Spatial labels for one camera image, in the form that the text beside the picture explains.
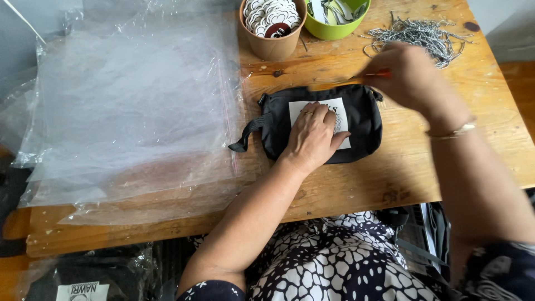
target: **woman's hand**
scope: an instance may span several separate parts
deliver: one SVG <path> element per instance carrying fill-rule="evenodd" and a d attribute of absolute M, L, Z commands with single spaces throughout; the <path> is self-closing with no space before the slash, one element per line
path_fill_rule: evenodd
<path fill-rule="evenodd" d="M 308 175 L 327 162 L 349 132 L 334 134 L 336 114 L 319 102 L 308 103 L 295 121 L 288 146 L 279 160 L 291 163 Z"/>
<path fill-rule="evenodd" d="M 390 70 L 391 78 L 366 76 Z M 360 73 L 400 105 L 418 111 L 432 134 L 449 134 L 471 118 L 470 111 L 436 69 L 424 48 L 407 43 L 387 44 Z"/>

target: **bracelet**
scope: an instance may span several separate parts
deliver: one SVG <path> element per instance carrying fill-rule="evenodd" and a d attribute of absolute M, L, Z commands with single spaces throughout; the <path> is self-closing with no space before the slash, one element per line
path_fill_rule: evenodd
<path fill-rule="evenodd" d="M 429 134 L 429 131 L 427 131 L 425 133 L 427 134 L 427 136 L 429 138 L 431 138 L 431 140 L 447 140 L 447 139 L 452 139 L 452 138 L 458 138 L 462 134 L 465 134 L 466 132 L 469 132 L 469 131 L 471 131 L 471 130 L 476 128 L 476 125 L 477 125 L 476 119 L 477 118 L 475 116 L 472 116 L 470 118 L 470 121 L 468 121 L 467 123 L 463 124 L 463 126 L 458 128 L 457 130 L 453 131 L 451 134 L 448 134 L 448 135 L 445 135 L 445 136 L 432 136 L 432 135 Z"/>

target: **wooden table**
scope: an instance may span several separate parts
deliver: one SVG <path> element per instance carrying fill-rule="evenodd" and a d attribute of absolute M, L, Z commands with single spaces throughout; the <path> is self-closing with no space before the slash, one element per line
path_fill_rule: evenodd
<path fill-rule="evenodd" d="M 263 92 L 353 76 L 370 60 L 362 51 L 370 40 L 359 36 L 372 28 L 389 27 L 390 10 L 403 19 L 446 19 L 457 23 L 448 27 L 451 32 L 474 33 L 471 38 L 474 43 L 467 44 L 463 55 L 442 73 L 478 116 L 480 127 L 519 185 L 534 186 L 535 147 L 483 33 L 477 26 L 472 28 L 475 32 L 463 26 L 466 22 L 477 24 L 465 0 L 374 0 L 353 34 L 342 40 L 322 41 L 303 29 L 301 36 L 308 51 L 300 42 L 291 57 L 280 63 L 258 59 L 242 33 L 242 74 L 250 75 L 244 83 L 248 116 L 259 114 L 254 103 Z M 384 127 L 381 147 L 358 162 L 324 165 L 312 173 L 283 222 L 440 200 L 424 135 L 425 122 L 417 113 L 401 108 L 388 98 L 379 106 Z M 258 137 L 254 137 L 250 153 L 265 171 L 267 161 L 259 148 Z M 73 211 L 70 206 L 33 208 L 28 254 L 40 257 L 207 233 L 223 214 L 216 212 L 139 225 L 56 224 Z"/>

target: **paper cup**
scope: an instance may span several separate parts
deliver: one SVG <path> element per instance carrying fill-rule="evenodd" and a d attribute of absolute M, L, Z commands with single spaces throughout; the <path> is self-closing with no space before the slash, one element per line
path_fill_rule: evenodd
<path fill-rule="evenodd" d="M 303 28 L 304 22 L 307 19 L 307 6 L 304 0 L 293 1 L 295 3 L 295 7 L 297 8 L 297 13 L 299 14 L 299 17 L 301 17 L 301 24 L 299 24 L 299 27 L 289 35 L 276 38 L 259 37 L 245 27 L 243 7 L 245 6 L 246 0 L 241 2 L 239 11 L 241 27 L 246 32 L 247 40 L 249 40 L 249 44 L 251 44 L 253 52 L 256 54 L 256 56 L 264 61 L 284 61 L 295 50 L 297 40 L 299 39 L 299 34 L 301 33 L 301 29 Z"/>

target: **packaged black bag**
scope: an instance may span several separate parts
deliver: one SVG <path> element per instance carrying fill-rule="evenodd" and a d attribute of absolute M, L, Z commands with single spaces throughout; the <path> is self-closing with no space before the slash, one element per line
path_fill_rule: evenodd
<path fill-rule="evenodd" d="M 350 147 L 338 149 L 326 164 L 354 162 L 372 154 L 381 144 L 383 125 L 377 101 L 382 101 L 383 96 L 364 85 L 346 85 L 316 92 L 310 92 L 306 87 L 296 87 L 271 95 L 264 93 L 258 101 L 262 115 L 251 120 L 243 129 L 241 139 L 228 147 L 235 152 L 246 152 L 249 135 L 262 129 L 264 151 L 268 158 L 276 160 L 288 145 L 292 129 L 289 103 L 336 101 L 338 98 L 343 103 L 347 129 L 351 133 L 348 138 Z"/>

